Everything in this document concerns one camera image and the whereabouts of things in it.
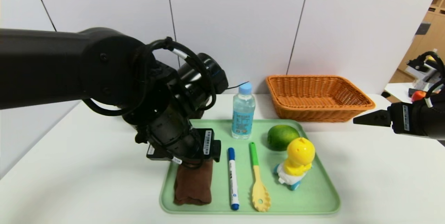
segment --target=water bottle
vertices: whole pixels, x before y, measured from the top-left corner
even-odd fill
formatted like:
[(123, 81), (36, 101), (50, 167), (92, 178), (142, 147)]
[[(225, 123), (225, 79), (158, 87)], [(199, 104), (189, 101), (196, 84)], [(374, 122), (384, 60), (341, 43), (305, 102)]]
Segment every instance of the water bottle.
[(255, 111), (255, 98), (252, 96), (251, 83), (240, 86), (233, 97), (232, 137), (246, 140), (250, 138)]

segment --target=barcode label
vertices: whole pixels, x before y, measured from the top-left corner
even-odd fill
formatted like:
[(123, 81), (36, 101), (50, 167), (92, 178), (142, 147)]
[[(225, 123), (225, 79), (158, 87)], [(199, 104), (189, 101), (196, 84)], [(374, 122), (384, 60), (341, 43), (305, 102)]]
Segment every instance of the barcode label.
[(210, 154), (210, 142), (212, 141), (212, 131), (207, 130), (205, 131), (205, 137), (204, 137), (204, 154), (208, 155)]
[(179, 164), (179, 165), (181, 165), (181, 163), (183, 162), (181, 159), (177, 158), (176, 156), (173, 156), (172, 161), (173, 161), (174, 163)]
[(153, 146), (150, 145), (150, 146), (148, 147), (148, 152), (147, 152), (147, 154), (148, 154), (148, 155), (152, 155), (152, 154), (154, 154), (154, 148), (153, 148)]
[(410, 114), (408, 112), (408, 106), (403, 105), (403, 129), (406, 131), (410, 130)]

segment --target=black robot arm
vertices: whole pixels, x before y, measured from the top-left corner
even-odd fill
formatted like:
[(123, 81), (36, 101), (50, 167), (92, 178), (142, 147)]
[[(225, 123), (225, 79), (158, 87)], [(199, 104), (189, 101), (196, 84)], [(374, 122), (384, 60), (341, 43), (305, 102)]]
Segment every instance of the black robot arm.
[(423, 100), (393, 103), (387, 110), (377, 110), (354, 118), (354, 123), (392, 126), (396, 134), (428, 137), (445, 145), (445, 142), (442, 142), (445, 140), (445, 90), (442, 89), (438, 94), (432, 93), (445, 83), (445, 67), (442, 59), (432, 51), (419, 55), (416, 61), (423, 63), (427, 56), (436, 61), (442, 78), (429, 88)]
[[(178, 71), (152, 52), (167, 49), (187, 64)], [(80, 33), (0, 30), (0, 109), (82, 99), (102, 115), (122, 115), (150, 143), (151, 159), (199, 164), (219, 159), (220, 143), (203, 155), (204, 137), (189, 118), (227, 89), (224, 70), (171, 38), (150, 44), (106, 28)], [(94, 101), (116, 105), (100, 108)]]

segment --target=yellow toy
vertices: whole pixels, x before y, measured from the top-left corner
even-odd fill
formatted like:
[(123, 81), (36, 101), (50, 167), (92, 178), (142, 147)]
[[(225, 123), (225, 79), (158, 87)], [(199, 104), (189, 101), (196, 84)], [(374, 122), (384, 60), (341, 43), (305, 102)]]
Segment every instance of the yellow toy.
[(308, 139), (299, 137), (289, 143), (287, 152), (288, 158), (275, 166), (274, 173), (278, 174), (281, 184), (290, 185), (291, 190), (295, 190), (312, 167), (315, 147)]

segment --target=marker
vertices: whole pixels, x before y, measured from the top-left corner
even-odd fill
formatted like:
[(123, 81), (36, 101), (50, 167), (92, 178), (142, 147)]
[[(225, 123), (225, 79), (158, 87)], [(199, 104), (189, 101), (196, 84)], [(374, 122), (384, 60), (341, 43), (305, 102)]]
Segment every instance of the marker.
[(238, 199), (238, 184), (236, 183), (235, 149), (229, 148), (229, 175), (230, 175), (230, 203), (232, 210), (240, 208)]

